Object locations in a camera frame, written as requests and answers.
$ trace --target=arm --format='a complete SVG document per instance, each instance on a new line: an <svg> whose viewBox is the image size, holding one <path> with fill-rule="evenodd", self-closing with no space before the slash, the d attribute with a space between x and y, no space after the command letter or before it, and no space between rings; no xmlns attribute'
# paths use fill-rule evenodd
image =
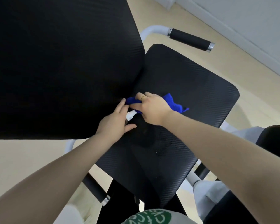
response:
<svg viewBox="0 0 280 224"><path fill-rule="evenodd" d="M146 122L161 125L187 147L239 198L259 223L280 223L280 158L247 140L192 120L146 92L140 110Z"/></svg>
<svg viewBox="0 0 280 224"><path fill-rule="evenodd" d="M135 128L124 125L125 99L103 118L87 141L44 166L0 197L0 224L53 223L96 161L121 136Z"/></svg>

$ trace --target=microfiber towel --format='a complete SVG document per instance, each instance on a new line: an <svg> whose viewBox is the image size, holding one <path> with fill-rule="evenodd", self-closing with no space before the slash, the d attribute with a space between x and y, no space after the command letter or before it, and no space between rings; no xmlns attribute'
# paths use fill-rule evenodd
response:
<svg viewBox="0 0 280 224"><path fill-rule="evenodd" d="M189 108L183 108L181 105L176 104L173 102L173 97L171 96L171 94L166 94L165 96L163 96L164 100L167 102L167 104L171 107L171 109L173 111L179 112L179 113L183 113L185 111L188 111ZM130 105L130 104L134 104L134 103L141 103L141 101L137 100L135 97L129 97L126 100L126 105Z"/></svg>

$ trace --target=foam handle grip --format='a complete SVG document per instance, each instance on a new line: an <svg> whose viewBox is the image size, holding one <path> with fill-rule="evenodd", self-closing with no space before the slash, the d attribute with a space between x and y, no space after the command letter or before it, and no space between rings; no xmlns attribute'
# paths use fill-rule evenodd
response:
<svg viewBox="0 0 280 224"><path fill-rule="evenodd" d="M174 28L172 29L169 38L190 45L194 48L201 49L203 51L207 51L209 45L211 44L210 41Z"/></svg>
<svg viewBox="0 0 280 224"><path fill-rule="evenodd" d="M95 196L95 198L102 203L103 200L107 197L107 193L104 191L104 189L97 183L97 181L90 175L90 173L87 173L85 178L82 181L85 186L89 189L89 191Z"/></svg>

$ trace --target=carbon fiber texture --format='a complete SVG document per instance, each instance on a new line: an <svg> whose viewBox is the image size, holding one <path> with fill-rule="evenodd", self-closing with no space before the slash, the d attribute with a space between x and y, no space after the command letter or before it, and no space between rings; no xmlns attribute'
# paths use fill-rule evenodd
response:
<svg viewBox="0 0 280 224"><path fill-rule="evenodd" d="M0 139L93 135L144 57L126 0L0 0Z"/></svg>
<svg viewBox="0 0 280 224"><path fill-rule="evenodd" d="M146 53L132 96L146 91L161 96L171 93L174 102L190 108L183 113L185 116L214 127L220 127L239 98L231 83L160 44ZM97 164L144 203L150 202L149 196L143 196L144 187L150 195L156 192L159 206L164 207L197 158L168 130L147 124L141 115L136 115L131 123L137 128L124 135ZM121 160L121 155L129 165Z"/></svg>

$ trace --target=white spray nozzle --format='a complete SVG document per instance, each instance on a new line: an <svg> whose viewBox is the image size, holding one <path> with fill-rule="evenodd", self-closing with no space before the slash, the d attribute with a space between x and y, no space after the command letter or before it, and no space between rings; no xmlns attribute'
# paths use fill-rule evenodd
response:
<svg viewBox="0 0 280 224"><path fill-rule="evenodd" d="M127 119L128 121L130 121L130 120L134 117L134 115L136 115L136 114L137 114L137 112L136 112L135 110L130 111L130 112L127 113L126 119Z"/></svg>

